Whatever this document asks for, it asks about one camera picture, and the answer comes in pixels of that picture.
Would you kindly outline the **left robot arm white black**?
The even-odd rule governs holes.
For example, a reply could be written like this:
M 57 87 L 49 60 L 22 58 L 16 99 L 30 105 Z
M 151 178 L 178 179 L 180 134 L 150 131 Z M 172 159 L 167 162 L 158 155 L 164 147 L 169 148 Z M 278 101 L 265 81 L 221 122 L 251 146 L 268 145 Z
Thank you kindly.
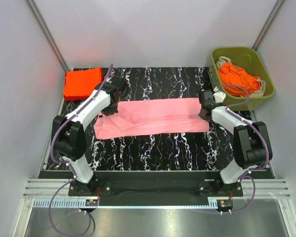
M 85 157 L 85 130 L 98 115 L 118 112 L 118 103 L 128 93 L 128 81 L 114 76 L 95 87 L 91 95 L 66 116 L 56 116 L 52 123 L 50 156 L 55 162 L 69 166 L 79 189 L 87 196 L 95 193 L 97 184 L 91 180 L 93 171 Z

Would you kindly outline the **pink t shirt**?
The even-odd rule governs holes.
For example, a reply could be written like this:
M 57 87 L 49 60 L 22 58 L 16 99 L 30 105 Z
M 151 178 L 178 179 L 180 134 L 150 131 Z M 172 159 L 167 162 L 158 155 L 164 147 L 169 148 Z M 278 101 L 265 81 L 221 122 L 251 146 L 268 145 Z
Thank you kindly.
M 117 108 L 116 114 L 99 114 L 94 125 L 97 139 L 209 131 L 209 123 L 198 116 L 197 98 L 122 101 Z

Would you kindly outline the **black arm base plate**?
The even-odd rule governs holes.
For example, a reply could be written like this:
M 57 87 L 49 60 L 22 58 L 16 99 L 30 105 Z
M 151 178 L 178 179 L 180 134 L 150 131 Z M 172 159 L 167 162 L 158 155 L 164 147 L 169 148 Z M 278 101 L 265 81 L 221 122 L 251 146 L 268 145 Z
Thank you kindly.
M 241 184 L 224 184 L 218 171 L 96 171 L 89 184 L 74 181 L 70 196 L 117 193 L 183 193 L 202 197 L 242 197 Z

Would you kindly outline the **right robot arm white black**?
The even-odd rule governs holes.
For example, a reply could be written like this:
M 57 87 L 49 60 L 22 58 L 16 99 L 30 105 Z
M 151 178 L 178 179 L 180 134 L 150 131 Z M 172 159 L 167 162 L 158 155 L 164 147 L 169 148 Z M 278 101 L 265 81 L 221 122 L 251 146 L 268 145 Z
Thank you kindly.
M 231 184 L 239 182 L 246 174 L 265 169 L 272 159 L 266 124 L 240 117 L 224 105 L 225 97 L 219 90 L 199 94 L 200 118 L 219 124 L 233 135 L 233 160 L 220 171 L 220 180 L 214 183 L 214 190 L 220 196 L 227 195 Z

